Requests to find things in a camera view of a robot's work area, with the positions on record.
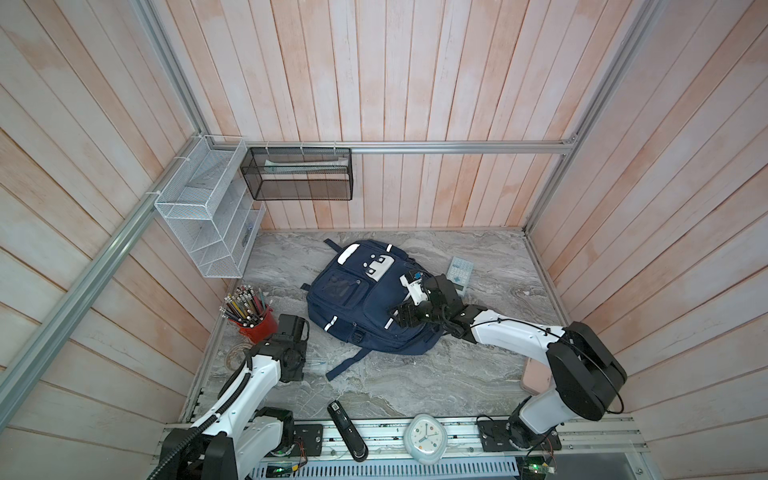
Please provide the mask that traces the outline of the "navy blue student backpack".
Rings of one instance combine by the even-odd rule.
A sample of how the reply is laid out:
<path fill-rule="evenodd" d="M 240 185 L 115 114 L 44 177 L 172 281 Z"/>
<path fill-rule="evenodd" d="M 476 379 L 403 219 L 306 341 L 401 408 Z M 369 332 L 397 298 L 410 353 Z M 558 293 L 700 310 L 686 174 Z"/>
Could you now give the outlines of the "navy blue student backpack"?
<path fill-rule="evenodd" d="M 359 351 L 326 374 L 334 380 L 373 351 L 397 355 L 422 355 L 443 335 L 440 326 L 420 323 L 404 326 L 395 313 L 411 303 L 401 278 L 427 280 L 432 275 L 402 249 L 372 239 L 356 240 L 345 247 L 327 238 L 333 260 L 306 292 L 309 319 L 336 339 Z"/>

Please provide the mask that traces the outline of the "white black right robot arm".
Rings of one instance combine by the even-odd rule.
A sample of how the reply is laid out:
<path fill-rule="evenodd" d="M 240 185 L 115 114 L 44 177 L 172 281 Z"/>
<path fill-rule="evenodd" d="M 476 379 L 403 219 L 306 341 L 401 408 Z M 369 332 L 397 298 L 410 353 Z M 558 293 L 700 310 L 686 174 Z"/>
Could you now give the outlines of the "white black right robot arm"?
<path fill-rule="evenodd" d="M 444 275 L 407 273 L 400 282 L 407 294 L 391 313 L 399 325 L 435 326 L 455 338 L 499 347 L 547 366 L 547 390 L 521 402 L 507 420 L 510 440 L 519 448 L 531 447 L 571 419 L 599 421 L 622 400 L 627 373 L 590 326 L 534 324 L 465 304 Z"/>

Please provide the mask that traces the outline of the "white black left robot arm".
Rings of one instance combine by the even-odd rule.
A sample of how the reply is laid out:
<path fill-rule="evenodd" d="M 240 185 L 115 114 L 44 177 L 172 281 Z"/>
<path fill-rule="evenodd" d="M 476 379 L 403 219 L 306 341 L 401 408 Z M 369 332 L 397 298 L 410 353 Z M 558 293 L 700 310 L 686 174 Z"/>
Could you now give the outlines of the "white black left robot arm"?
<path fill-rule="evenodd" d="M 250 479 L 262 459 L 297 454 L 295 472 L 305 464 L 303 442 L 295 437 L 293 413 L 264 407 L 280 383 L 303 378 L 307 321 L 281 315 L 277 332 L 244 352 L 244 360 L 212 407 L 186 429 L 164 439 L 150 479 Z"/>

